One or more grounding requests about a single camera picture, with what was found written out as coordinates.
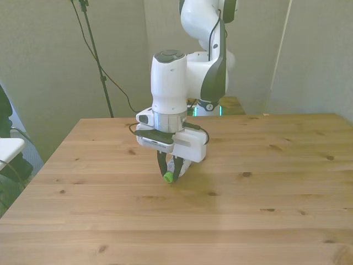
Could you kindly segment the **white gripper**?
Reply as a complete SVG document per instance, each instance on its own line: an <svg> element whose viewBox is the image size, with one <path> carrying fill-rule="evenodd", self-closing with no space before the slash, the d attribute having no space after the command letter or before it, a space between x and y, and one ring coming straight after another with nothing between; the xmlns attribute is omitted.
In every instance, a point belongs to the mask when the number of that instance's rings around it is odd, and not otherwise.
<svg viewBox="0 0 353 265"><path fill-rule="evenodd" d="M173 140L173 182L176 182L183 167L184 159L192 162L201 162L205 158L207 136L203 131L184 129L177 132L173 136ZM157 161L163 178L165 178L164 175L168 171L166 156L165 152L157 151Z"/></svg>

